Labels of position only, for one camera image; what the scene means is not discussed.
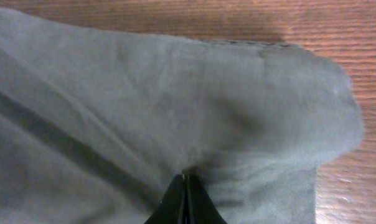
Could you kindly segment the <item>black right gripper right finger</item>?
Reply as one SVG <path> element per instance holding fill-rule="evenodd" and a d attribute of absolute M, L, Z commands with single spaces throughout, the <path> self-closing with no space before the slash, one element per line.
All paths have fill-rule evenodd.
<path fill-rule="evenodd" d="M 186 199 L 184 202 L 185 223 L 227 224 L 210 199 L 205 187 L 196 175 L 184 177 Z"/>

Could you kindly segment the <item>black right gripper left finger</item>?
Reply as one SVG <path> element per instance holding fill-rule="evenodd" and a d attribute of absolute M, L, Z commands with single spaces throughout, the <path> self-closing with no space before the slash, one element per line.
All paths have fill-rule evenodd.
<path fill-rule="evenodd" d="M 176 175 L 159 206 L 144 224 L 183 224 L 185 186 L 183 175 Z"/>

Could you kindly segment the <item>grey shorts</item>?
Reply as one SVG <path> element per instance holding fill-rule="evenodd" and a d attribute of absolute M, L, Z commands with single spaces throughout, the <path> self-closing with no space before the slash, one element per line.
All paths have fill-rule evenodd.
<path fill-rule="evenodd" d="M 318 167 L 363 135 L 345 71 L 297 45 L 0 8 L 0 223 L 143 223 L 182 171 L 228 223 L 314 223 Z"/>

